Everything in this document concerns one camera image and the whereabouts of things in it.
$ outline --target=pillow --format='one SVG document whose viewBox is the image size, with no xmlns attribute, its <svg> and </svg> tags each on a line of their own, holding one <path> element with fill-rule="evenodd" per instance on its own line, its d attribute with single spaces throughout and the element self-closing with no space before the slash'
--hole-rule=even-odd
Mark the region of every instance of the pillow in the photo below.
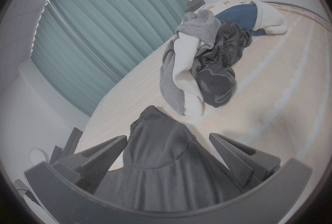
<svg viewBox="0 0 332 224">
<path fill-rule="evenodd" d="M 214 3 L 207 3 L 199 7 L 195 13 L 199 10 L 208 9 L 213 12 L 214 15 L 221 13 L 222 11 L 240 4 L 250 4 L 251 0 L 220 0 Z"/>
</svg>

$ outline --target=gray knit fabric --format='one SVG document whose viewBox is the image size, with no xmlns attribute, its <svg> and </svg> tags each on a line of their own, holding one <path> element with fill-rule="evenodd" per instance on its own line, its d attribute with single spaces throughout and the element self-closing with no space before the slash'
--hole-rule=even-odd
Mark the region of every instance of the gray knit fabric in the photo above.
<svg viewBox="0 0 332 224">
<path fill-rule="evenodd" d="M 160 68 L 160 93 L 172 109 L 180 115 L 184 115 L 184 93 L 173 81 L 174 42 L 179 38 L 179 32 L 202 40 L 205 45 L 196 53 L 196 56 L 198 56 L 214 47 L 215 38 L 221 25 L 221 22 L 214 17 L 210 10 L 199 10 L 197 14 L 193 12 L 186 13 L 183 22 L 175 30 L 176 36 L 165 48 L 162 58 L 163 64 Z"/>
</svg>

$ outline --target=beige bed sheet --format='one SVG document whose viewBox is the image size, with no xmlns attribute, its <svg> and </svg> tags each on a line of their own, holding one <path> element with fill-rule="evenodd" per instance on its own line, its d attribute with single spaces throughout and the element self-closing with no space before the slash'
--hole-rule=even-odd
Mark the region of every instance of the beige bed sheet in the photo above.
<svg viewBox="0 0 332 224">
<path fill-rule="evenodd" d="M 230 102 L 203 116 L 179 116 L 159 91 L 159 69 L 167 42 L 143 60 L 99 103 L 78 143 L 82 151 L 118 135 L 149 105 L 184 123 L 197 140 L 222 161 L 209 133 L 219 133 L 279 156 L 296 157 L 313 168 L 308 195 L 331 155 L 331 25 L 305 10 L 274 5 L 288 21 L 284 35 L 253 37 L 233 66 L 237 91 Z M 123 166 L 122 156 L 110 169 Z"/>
</svg>

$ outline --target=curtain fold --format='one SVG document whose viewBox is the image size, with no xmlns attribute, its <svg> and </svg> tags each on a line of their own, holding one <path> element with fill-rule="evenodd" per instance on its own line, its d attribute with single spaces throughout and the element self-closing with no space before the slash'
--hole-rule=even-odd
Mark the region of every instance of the curtain fold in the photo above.
<svg viewBox="0 0 332 224">
<path fill-rule="evenodd" d="M 70 103 L 91 116 L 100 100 L 167 41 L 189 0 L 49 0 L 31 59 Z"/>
</svg>

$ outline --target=mattress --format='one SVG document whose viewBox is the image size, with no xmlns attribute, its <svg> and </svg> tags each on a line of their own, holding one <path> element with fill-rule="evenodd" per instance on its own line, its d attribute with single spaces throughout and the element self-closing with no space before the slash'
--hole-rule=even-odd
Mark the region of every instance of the mattress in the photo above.
<svg viewBox="0 0 332 224">
<path fill-rule="evenodd" d="M 291 6 L 273 5 L 288 21 L 284 35 L 253 37 L 232 66 L 237 90 L 229 103 L 204 103 L 202 117 L 178 115 L 159 90 L 159 69 L 166 43 L 143 60 L 99 103 L 76 152 L 118 135 L 149 105 L 185 124 L 198 142 L 223 162 L 210 133 L 218 133 L 281 158 L 296 157 L 313 168 L 308 190 L 322 175 L 331 154 L 331 25 Z M 110 167 L 123 166 L 122 155 Z"/>
</svg>

